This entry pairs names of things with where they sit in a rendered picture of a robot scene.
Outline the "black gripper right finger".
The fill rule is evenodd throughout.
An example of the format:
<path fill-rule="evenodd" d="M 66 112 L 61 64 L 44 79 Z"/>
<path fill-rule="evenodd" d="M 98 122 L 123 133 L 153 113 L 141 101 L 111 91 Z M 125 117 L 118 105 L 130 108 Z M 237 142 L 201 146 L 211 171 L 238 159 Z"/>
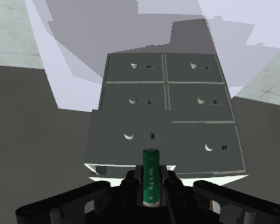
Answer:
<path fill-rule="evenodd" d="M 210 224 L 207 216 L 224 224 L 280 224 L 279 204 L 205 180 L 185 186 L 166 165 L 159 165 L 158 192 L 171 224 Z M 210 199 L 220 205 L 220 214 L 209 210 Z"/>

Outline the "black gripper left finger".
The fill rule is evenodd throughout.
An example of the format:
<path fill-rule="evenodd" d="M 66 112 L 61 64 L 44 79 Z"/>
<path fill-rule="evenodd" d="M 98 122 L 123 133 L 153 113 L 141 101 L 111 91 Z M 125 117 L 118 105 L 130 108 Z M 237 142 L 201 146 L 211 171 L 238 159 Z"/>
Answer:
<path fill-rule="evenodd" d="M 22 206 L 15 214 L 17 224 L 83 224 L 99 215 L 98 224 L 135 224 L 137 205 L 143 206 L 143 195 L 144 167 L 136 165 L 119 186 L 96 181 Z M 85 214 L 85 205 L 92 200 L 94 210 Z"/>

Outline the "green aa battery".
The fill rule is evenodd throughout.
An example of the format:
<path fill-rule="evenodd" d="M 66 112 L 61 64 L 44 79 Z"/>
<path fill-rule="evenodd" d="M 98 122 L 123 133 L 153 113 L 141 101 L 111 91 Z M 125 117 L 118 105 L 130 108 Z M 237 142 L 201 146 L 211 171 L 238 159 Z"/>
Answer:
<path fill-rule="evenodd" d="M 143 150 L 144 200 L 146 206 L 159 204 L 159 150 Z"/>

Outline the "grey chest of drawers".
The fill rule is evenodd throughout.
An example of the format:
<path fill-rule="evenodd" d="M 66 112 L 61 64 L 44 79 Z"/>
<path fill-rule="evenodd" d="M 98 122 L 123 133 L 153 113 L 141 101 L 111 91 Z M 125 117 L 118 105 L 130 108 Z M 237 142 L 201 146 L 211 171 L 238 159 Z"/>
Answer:
<path fill-rule="evenodd" d="M 162 60 L 163 60 L 163 73 L 164 73 L 164 83 L 106 83 L 106 77 L 107 77 L 107 71 L 108 71 L 108 65 L 109 65 L 109 59 L 110 55 L 121 55 L 121 54 L 162 54 Z M 223 84 L 204 84 L 204 83 L 167 83 L 167 75 L 166 75 L 166 64 L 165 64 L 165 54 L 184 54 L 184 55 L 211 55 L 215 56 L 218 67 L 223 79 Z M 192 186 L 192 183 L 195 180 L 205 180 L 212 183 L 216 183 L 218 185 L 223 185 L 229 182 L 232 182 L 234 180 L 240 179 L 242 177 L 248 176 L 248 167 L 244 152 L 244 147 L 242 143 L 242 138 L 235 114 L 235 110 L 233 107 L 232 99 L 229 93 L 229 89 L 226 83 L 226 79 L 218 58 L 217 54 L 197 54 L 197 53 L 108 53 L 107 59 L 106 59 L 106 65 L 104 70 L 104 76 L 102 81 L 102 87 L 101 87 L 101 93 L 100 93 L 100 99 L 99 99 L 99 105 L 98 109 L 102 109 L 102 102 L 103 102 L 103 96 L 104 96 L 104 89 L 105 85 L 164 85 L 165 88 L 165 104 L 166 104 L 166 110 L 169 110 L 169 98 L 168 98 L 168 85 L 210 85 L 210 86 L 225 86 L 226 93 L 228 96 L 228 100 L 230 103 L 232 115 L 234 122 L 233 123 L 180 123 L 180 124 L 174 124 L 174 126 L 235 126 L 237 131 L 237 136 L 239 140 L 240 150 L 242 154 L 243 159 L 243 165 L 244 165 L 244 171 L 241 171 L 239 173 L 230 173 L 230 174 L 214 174 L 214 175 L 193 175 L 193 176 L 177 176 L 178 179 L 181 179 L 183 181 L 183 184 L 186 186 Z M 126 178 L 126 176 L 115 176 L 115 175 L 97 175 L 94 173 L 91 169 L 89 171 L 89 178 L 91 178 L 94 181 L 104 180 L 109 181 L 111 183 L 111 187 L 118 186 L 121 184 L 121 181 Z"/>

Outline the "grey drawer front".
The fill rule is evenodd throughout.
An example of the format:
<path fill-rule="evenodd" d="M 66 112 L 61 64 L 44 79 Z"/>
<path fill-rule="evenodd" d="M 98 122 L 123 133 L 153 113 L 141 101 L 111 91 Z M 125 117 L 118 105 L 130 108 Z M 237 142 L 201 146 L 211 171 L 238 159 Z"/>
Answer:
<path fill-rule="evenodd" d="M 173 130 L 176 176 L 244 171 L 235 126 L 174 126 Z"/>
<path fill-rule="evenodd" d="M 144 149 L 158 149 L 159 165 L 175 168 L 172 110 L 92 109 L 84 164 L 93 172 L 126 176 L 143 165 Z"/>
<path fill-rule="evenodd" d="M 102 109 L 166 110 L 164 85 L 105 85 Z"/>
<path fill-rule="evenodd" d="M 174 124 L 234 122 L 225 86 L 168 85 L 168 94 Z"/>
<path fill-rule="evenodd" d="M 106 83 L 164 83 L 162 54 L 110 55 Z"/>
<path fill-rule="evenodd" d="M 215 56 L 165 54 L 168 83 L 223 84 Z"/>

